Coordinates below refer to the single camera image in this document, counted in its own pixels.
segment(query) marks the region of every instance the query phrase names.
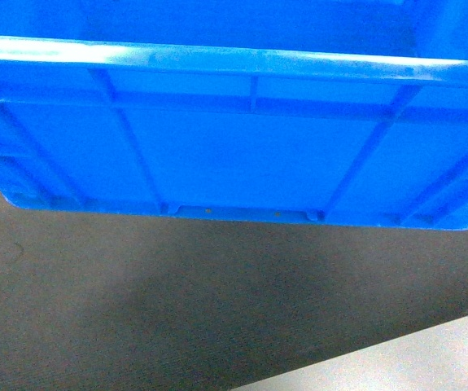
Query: plastic crate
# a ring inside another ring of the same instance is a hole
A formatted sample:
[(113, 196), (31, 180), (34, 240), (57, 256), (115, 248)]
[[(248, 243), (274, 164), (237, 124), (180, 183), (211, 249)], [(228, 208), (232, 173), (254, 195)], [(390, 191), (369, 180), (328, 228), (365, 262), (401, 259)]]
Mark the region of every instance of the plastic crate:
[(466, 229), (468, 1), (0, 0), (0, 191)]

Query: floor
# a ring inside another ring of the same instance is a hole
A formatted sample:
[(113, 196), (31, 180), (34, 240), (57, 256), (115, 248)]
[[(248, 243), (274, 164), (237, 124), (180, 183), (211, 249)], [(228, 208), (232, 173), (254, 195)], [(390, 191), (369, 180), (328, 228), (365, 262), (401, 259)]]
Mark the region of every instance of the floor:
[(468, 316), (235, 391), (468, 391)]
[(0, 195), (0, 388), (230, 389), (468, 315), (468, 231), (50, 213)]

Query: gray carpet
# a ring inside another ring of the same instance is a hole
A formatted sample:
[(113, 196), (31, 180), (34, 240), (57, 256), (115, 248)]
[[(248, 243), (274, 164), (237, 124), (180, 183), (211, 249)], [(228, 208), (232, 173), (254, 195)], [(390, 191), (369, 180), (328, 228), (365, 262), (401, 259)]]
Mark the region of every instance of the gray carpet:
[(0, 389), (228, 389), (468, 314), (468, 231), (14, 209)]

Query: blue plastic crate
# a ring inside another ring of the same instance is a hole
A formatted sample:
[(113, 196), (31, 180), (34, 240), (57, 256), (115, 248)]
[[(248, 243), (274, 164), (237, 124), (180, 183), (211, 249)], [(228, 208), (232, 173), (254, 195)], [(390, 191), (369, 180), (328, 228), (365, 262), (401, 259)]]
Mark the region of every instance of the blue plastic crate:
[(468, 1), (0, 0), (0, 191), (466, 229)]

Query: white floor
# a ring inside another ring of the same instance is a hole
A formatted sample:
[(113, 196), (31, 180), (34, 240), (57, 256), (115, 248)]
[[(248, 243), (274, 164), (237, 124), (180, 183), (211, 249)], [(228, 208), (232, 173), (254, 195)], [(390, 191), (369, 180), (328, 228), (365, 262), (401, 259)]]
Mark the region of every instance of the white floor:
[(468, 391), (468, 316), (235, 391)]

